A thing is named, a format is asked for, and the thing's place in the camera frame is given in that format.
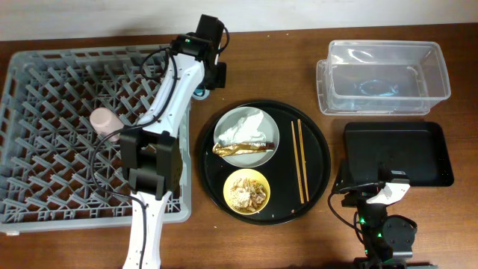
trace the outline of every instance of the clear plastic bin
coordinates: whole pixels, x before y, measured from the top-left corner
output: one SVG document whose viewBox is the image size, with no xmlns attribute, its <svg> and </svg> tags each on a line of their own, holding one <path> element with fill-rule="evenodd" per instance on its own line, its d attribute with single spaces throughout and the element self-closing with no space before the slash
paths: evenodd
<svg viewBox="0 0 478 269">
<path fill-rule="evenodd" d="M 451 92 L 437 43 L 335 40 L 317 94 L 326 115 L 424 115 Z"/>
</svg>

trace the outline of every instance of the wooden table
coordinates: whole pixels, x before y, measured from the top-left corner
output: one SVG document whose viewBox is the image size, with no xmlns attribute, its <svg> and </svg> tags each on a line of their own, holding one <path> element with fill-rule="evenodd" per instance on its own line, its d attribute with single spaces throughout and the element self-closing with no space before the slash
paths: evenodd
<svg viewBox="0 0 478 269">
<path fill-rule="evenodd" d="M 0 43 L 5 74 L 16 51 L 168 43 L 173 36 L 112 37 L 81 40 Z M 425 117 L 328 117 L 319 111 L 315 66 L 325 59 L 331 40 L 427 40 L 440 44 L 452 95 Z M 232 34 L 221 59 L 228 64 L 226 89 L 206 101 L 193 101 L 190 142 L 193 163 L 199 133 L 212 115 L 251 99 L 286 102 L 309 115 L 324 133 L 332 156 L 329 187 L 344 157 L 344 125 L 359 120 L 427 120 L 441 125 L 455 184 L 449 188 L 412 188 L 389 208 L 418 223 L 411 262 L 440 268 L 476 268 L 478 256 L 478 24 L 383 28 L 338 28 Z M 352 219 L 354 210 L 333 205 Z M 181 224 L 165 225 L 161 239 L 164 268 L 294 268 L 338 265 L 364 256 L 353 230 L 335 218 L 322 197 L 299 220 L 278 226 L 253 226 L 212 203 L 193 166 L 193 213 Z M 0 268 L 120 268 L 129 227 L 0 235 Z"/>
</svg>

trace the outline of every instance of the gray dish rack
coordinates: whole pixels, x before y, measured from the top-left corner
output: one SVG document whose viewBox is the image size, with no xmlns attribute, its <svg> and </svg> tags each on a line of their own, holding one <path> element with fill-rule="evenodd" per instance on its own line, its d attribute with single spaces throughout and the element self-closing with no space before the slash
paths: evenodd
<svg viewBox="0 0 478 269">
<path fill-rule="evenodd" d="M 131 200 L 97 192 L 88 170 L 98 142 L 89 116 L 99 107 L 132 125 L 149 108 L 158 81 L 140 75 L 140 63 L 165 45 L 18 52 L 10 60 L 0 104 L 0 232 L 87 229 L 131 225 Z M 144 66 L 154 76 L 164 54 Z M 183 174 L 167 203 L 165 223 L 191 213 L 189 108 L 180 129 Z M 120 146 L 97 155 L 102 186 L 128 192 Z"/>
</svg>

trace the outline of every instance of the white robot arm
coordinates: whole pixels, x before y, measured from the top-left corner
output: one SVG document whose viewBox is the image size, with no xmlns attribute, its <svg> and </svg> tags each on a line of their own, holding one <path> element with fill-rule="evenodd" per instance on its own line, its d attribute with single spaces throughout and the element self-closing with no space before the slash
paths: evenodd
<svg viewBox="0 0 478 269">
<path fill-rule="evenodd" d="M 163 113 L 156 122 L 120 136 L 123 176 L 128 180 L 132 196 L 146 205 L 146 217 L 143 217 L 140 204 L 133 203 L 124 269 L 158 269 L 161 266 L 159 241 L 165 207 L 182 173 L 179 124 L 197 87 L 208 90 L 224 87 L 226 64 L 217 63 L 224 29 L 224 24 L 217 18 L 202 15 L 195 33 L 180 35 L 171 42 L 164 80 L 138 125 L 150 123 L 161 111 Z M 148 145 L 155 148 L 155 153 L 143 150 Z M 146 236 L 143 220 L 146 220 Z M 146 239 L 144 250 L 143 237 Z"/>
</svg>

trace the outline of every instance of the black tray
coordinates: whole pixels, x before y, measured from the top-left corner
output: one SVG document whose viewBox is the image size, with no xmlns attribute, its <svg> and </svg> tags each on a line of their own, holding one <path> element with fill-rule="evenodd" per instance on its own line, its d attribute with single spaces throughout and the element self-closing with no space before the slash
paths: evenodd
<svg viewBox="0 0 478 269">
<path fill-rule="evenodd" d="M 357 184 L 375 182 L 379 162 L 405 172 L 411 186 L 451 186 L 454 182 L 437 123 L 348 123 L 344 137 L 350 173 Z"/>
<path fill-rule="evenodd" d="M 253 168 L 262 173 L 269 182 L 270 200 L 264 209 L 252 215 L 238 214 L 227 206 L 223 197 L 224 182 L 232 172 L 241 168 L 227 163 L 212 152 L 214 128 L 220 117 L 209 126 L 199 152 L 199 169 L 204 189 L 214 203 L 227 214 L 247 223 L 273 225 L 285 223 L 304 215 L 319 200 L 329 182 L 330 154 L 322 132 L 303 112 L 281 102 L 258 101 L 249 102 L 241 106 L 260 108 L 268 113 L 279 127 L 280 140 L 276 153 L 267 163 Z M 291 120 L 294 121 L 297 134 L 297 119 L 302 121 L 302 136 L 310 197 L 310 201 L 304 204 L 300 204 L 292 144 Z"/>
</svg>

